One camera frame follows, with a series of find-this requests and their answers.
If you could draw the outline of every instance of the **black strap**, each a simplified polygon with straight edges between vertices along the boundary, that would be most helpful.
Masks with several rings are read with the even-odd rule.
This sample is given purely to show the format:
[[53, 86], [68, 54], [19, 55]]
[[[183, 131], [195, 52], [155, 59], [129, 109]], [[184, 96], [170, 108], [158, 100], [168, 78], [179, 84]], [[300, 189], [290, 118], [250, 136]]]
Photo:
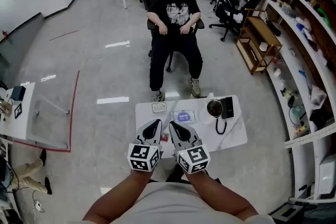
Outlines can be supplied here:
[[224, 134], [224, 133], [225, 133], [225, 130], [226, 130], [226, 125], [227, 125], [227, 123], [226, 123], [226, 120], [225, 120], [224, 130], [223, 130], [222, 133], [220, 133], [220, 132], [218, 131], [218, 118], [217, 118], [217, 119], [216, 119], [216, 132], [217, 132], [217, 134]]

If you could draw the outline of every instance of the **hand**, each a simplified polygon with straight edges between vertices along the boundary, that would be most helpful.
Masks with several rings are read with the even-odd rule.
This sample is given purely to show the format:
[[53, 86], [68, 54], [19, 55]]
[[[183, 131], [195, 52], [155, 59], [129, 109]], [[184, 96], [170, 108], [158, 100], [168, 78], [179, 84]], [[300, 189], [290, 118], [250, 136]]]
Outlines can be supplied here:
[[161, 35], [167, 35], [168, 34], [168, 28], [166, 27], [166, 25], [164, 23], [161, 23], [159, 25], [159, 33]]
[[189, 34], [190, 32], [190, 26], [188, 24], [185, 24], [184, 26], [181, 26], [180, 28], [180, 34]]

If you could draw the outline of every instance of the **red tape line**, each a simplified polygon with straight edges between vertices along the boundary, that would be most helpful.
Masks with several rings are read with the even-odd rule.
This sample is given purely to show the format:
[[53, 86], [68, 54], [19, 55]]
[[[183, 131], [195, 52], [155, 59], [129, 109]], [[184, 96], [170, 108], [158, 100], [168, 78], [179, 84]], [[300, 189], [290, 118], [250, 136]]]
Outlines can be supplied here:
[[23, 144], [23, 145], [27, 145], [27, 146], [31, 146], [31, 147], [37, 147], [40, 148], [42, 150], [47, 150], [47, 151], [55, 151], [55, 152], [67, 152], [70, 153], [71, 152], [71, 135], [72, 135], [72, 116], [73, 116], [73, 107], [75, 104], [75, 96], [76, 96], [76, 91], [77, 91], [77, 83], [78, 83], [78, 78], [79, 78], [79, 70], [77, 72], [77, 78], [76, 78], [76, 83], [75, 83], [75, 88], [74, 88], [74, 95], [72, 96], [72, 104], [71, 104], [71, 114], [70, 114], [70, 133], [69, 133], [69, 148], [68, 150], [57, 150], [55, 148], [45, 148], [45, 147], [41, 147], [41, 146], [37, 146], [37, 145], [31, 145], [25, 142], [21, 142], [21, 141], [16, 141], [14, 140], [14, 142], [19, 143], [19, 144]]

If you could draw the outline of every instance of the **concrete floor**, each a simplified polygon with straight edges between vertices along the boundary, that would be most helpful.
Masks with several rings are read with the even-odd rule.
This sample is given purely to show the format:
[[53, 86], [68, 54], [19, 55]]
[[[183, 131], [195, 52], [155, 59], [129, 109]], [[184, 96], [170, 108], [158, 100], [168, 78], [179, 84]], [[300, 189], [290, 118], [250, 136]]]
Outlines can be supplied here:
[[[197, 0], [203, 14], [210, 0]], [[235, 94], [239, 98], [248, 143], [211, 153], [209, 172], [247, 198], [260, 213], [268, 213], [291, 195], [290, 157], [285, 150], [285, 125], [273, 88], [266, 74], [251, 76], [228, 34], [209, 29], [218, 22], [213, 13], [203, 15], [206, 28], [197, 33], [204, 60], [200, 77], [202, 95]], [[72, 34], [51, 39], [75, 31]], [[130, 41], [129, 47], [104, 48]], [[45, 210], [36, 213], [35, 223], [67, 223], [81, 220], [101, 196], [130, 172], [126, 154], [135, 136], [135, 105], [151, 100], [149, 88], [151, 35], [146, 11], [139, 0], [76, 0], [71, 8], [46, 20], [28, 52], [17, 84], [38, 82], [40, 90], [63, 107], [70, 107], [80, 70], [72, 125], [72, 152], [47, 152], [47, 164], [33, 177], [50, 178], [53, 195], [35, 193]], [[56, 78], [40, 82], [56, 74]], [[163, 90], [188, 99], [190, 90], [186, 61], [174, 56], [173, 72], [165, 72]], [[129, 102], [97, 104], [97, 99], [129, 97]], [[54, 139], [67, 139], [69, 120], [46, 117], [45, 126]], [[40, 150], [13, 145], [13, 166], [38, 158]], [[174, 166], [162, 160], [153, 179], [165, 180]], [[25, 223], [34, 223], [32, 190], [17, 193]]]

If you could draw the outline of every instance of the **forearm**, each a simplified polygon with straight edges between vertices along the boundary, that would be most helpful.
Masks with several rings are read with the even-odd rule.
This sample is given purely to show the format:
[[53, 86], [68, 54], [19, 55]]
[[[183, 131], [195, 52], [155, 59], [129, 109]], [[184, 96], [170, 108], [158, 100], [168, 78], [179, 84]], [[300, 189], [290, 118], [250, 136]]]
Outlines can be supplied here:
[[163, 24], [158, 15], [154, 12], [147, 12], [147, 18], [158, 26]]
[[190, 20], [187, 22], [187, 24], [188, 24], [190, 27], [192, 27], [194, 24], [197, 23], [197, 21], [200, 19], [200, 17], [201, 17], [201, 13], [200, 13], [200, 12], [194, 13], [194, 14], [191, 16]]
[[83, 220], [108, 224], [130, 209], [143, 192], [152, 173], [133, 171], [124, 181], [100, 197]]
[[213, 180], [205, 172], [185, 175], [201, 198], [214, 210], [226, 212], [243, 221], [258, 214], [245, 198]]

